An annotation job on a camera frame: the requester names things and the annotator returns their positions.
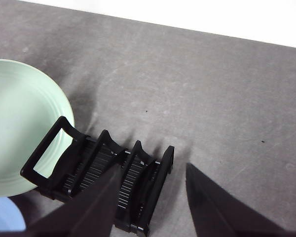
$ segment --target black plastic dish rack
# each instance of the black plastic dish rack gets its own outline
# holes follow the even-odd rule
[[[34,170],[57,133],[63,129],[73,138],[49,178]],[[169,146],[162,159],[148,155],[137,141],[132,150],[119,146],[103,130],[98,139],[80,133],[65,117],[59,117],[21,170],[21,175],[37,185],[42,195],[66,202],[88,188],[112,165],[119,163],[123,181],[119,191],[115,226],[148,236],[149,223],[163,183],[173,167],[174,147]]]

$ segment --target green plate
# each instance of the green plate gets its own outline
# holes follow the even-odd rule
[[[0,197],[36,186],[20,170],[59,116],[74,126],[74,115],[60,87],[40,70],[0,59]],[[34,167],[48,177],[72,139],[61,130]]]

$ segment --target gray table surface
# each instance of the gray table surface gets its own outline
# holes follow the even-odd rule
[[[195,236],[188,161],[296,230],[296,48],[0,0],[0,58],[51,76],[81,132],[141,140],[157,157],[175,146],[152,237]],[[12,199],[27,224],[61,205],[35,191]]]

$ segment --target blue plate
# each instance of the blue plate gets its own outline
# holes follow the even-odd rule
[[[7,197],[0,197],[0,231],[23,231],[25,228],[18,207]]]

